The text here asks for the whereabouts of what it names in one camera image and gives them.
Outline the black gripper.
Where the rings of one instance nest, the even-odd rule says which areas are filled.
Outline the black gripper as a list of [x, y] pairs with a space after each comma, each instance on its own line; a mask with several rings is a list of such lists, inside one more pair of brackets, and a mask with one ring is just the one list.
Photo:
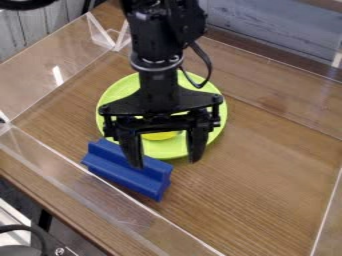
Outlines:
[[[183, 75], [188, 82], [200, 81], [194, 73]], [[178, 77], [170, 79], [163, 82], [139, 77], [138, 91], [98, 109], [99, 130], [104, 137], [118, 137], [127, 161], [136, 169], [143, 168], [140, 134], [187, 131], [188, 160], [195, 163], [202, 159], [210, 133], [220, 126], [223, 95], [186, 89]]]

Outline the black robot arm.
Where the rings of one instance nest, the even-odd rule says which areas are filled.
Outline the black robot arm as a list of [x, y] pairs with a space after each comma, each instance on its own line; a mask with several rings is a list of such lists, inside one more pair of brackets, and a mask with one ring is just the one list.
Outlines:
[[200, 160], [208, 134], [220, 126], [223, 97], [179, 85], [187, 73], [182, 67], [183, 50], [190, 48], [210, 63], [196, 44], [206, 32], [207, 15], [198, 0], [120, 0], [130, 25], [132, 53], [130, 64], [139, 73], [138, 90], [103, 104], [103, 132], [119, 142], [132, 167], [143, 166], [142, 136], [183, 131], [191, 162]]

